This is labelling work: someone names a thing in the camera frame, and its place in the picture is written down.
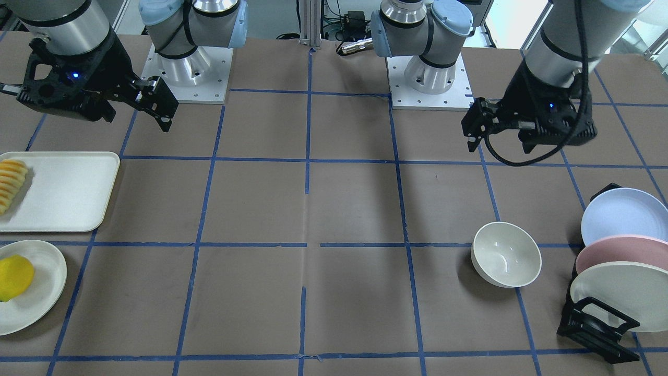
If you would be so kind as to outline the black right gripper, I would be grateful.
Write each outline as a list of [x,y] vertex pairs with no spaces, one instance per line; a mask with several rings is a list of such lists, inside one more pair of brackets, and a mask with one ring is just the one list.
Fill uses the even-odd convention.
[[82,121],[113,121],[111,101],[123,102],[149,114],[163,132],[172,126],[179,105],[159,76],[140,79],[113,29],[90,52],[58,55],[50,41],[37,35],[29,56],[17,102],[32,110]]

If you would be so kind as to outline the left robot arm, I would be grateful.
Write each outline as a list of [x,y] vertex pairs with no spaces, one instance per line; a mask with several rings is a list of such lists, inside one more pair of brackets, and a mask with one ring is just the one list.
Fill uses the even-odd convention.
[[[491,135],[517,130],[524,153],[553,145],[550,157],[565,146],[593,140],[589,75],[606,50],[649,1],[553,1],[552,9],[510,80],[503,97],[479,97],[461,121],[467,147]],[[372,43],[381,57],[410,57],[405,75],[410,86],[429,95],[446,92],[465,39],[474,31],[474,14],[463,2],[382,1],[370,20]]]

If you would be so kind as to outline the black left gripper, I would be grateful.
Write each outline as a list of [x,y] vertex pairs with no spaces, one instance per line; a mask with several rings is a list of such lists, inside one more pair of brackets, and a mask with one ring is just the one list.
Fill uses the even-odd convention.
[[499,133],[499,129],[495,129],[499,111],[503,126],[519,130],[518,138],[525,153],[531,152],[536,145],[558,145],[572,128],[576,133],[567,142],[568,146],[592,141],[597,136],[597,129],[592,119],[591,93],[585,95],[585,110],[580,121],[577,121],[578,111],[572,102],[572,99],[581,97],[581,76],[578,72],[569,87],[552,86],[535,77],[527,63],[522,62],[501,103],[475,98],[470,105],[461,120],[468,151],[474,152],[484,141],[489,152],[496,152],[489,136]]

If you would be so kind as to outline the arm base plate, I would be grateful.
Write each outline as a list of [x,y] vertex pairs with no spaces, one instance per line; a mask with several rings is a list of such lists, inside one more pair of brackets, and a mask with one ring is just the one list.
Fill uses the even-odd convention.
[[463,57],[436,68],[418,56],[387,57],[392,107],[399,110],[466,111],[474,102]]
[[162,57],[153,45],[141,76],[160,76],[181,104],[224,104],[234,49],[199,46],[178,60]]

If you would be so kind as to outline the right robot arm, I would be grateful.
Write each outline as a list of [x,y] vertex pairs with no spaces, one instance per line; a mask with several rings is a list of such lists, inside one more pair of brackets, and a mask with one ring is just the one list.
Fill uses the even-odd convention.
[[37,112],[111,122],[123,102],[170,130],[177,110],[172,86],[198,84],[211,71],[205,48],[243,47],[246,1],[141,1],[160,71],[141,78],[96,1],[7,1],[32,33],[21,84],[2,93]]

